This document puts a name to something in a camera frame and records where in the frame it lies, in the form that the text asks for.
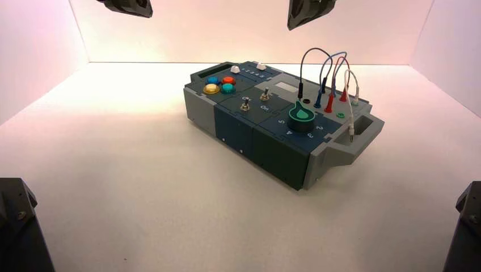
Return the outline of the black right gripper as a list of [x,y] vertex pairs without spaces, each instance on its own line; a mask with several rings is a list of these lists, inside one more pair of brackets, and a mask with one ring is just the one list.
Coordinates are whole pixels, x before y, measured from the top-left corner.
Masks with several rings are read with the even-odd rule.
[[336,0],[290,0],[287,28],[294,30],[330,13]]

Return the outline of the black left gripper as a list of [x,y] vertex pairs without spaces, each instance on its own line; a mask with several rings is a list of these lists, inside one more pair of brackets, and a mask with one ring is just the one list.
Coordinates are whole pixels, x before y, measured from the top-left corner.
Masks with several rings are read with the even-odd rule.
[[153,8],[149,0],[98,0],[113,12],[151,18]]

